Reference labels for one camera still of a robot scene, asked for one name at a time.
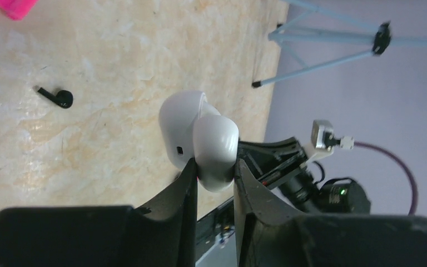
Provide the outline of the white earbud charging case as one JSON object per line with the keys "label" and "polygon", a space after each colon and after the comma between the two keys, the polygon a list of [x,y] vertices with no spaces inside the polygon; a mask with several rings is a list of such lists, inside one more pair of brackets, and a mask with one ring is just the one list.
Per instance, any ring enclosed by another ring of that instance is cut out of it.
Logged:
{"label": "white earbud charging case", "polygon": [[231,186],[239,128],[207,100],[202,91],[177,92],[164,100],[158,123],[167,156],[178,169],[195,159],[197,178],[210,192]]}

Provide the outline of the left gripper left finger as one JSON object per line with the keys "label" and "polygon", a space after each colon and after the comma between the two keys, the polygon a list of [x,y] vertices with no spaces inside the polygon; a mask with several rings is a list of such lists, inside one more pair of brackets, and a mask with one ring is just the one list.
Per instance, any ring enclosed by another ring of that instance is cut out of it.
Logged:
{"label": "left gripper left finger", "polygon": [[0,266],[194,266],[197,166],[139,207],[0,211]]}

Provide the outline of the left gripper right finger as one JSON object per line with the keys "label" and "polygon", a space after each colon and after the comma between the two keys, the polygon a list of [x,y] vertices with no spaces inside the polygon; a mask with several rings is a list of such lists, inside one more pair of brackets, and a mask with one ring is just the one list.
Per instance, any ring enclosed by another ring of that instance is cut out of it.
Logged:
{"label": "left gripper right finger", "polygon": [[307,214],[235,167],[238,266],[427,266],[427,217]]}

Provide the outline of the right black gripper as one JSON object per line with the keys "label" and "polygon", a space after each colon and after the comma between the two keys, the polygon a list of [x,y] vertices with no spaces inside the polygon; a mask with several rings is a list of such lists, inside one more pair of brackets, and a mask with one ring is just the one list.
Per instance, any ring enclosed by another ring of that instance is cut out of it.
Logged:
{"label": "right black gripper", "polygon": [[334,178],[318,186],[306,169],[307,156],[295,137],[279,142],[240,141],[237,155],[254,178],[280,192],[306,213],[370,214],[371,201],[351,177]]}

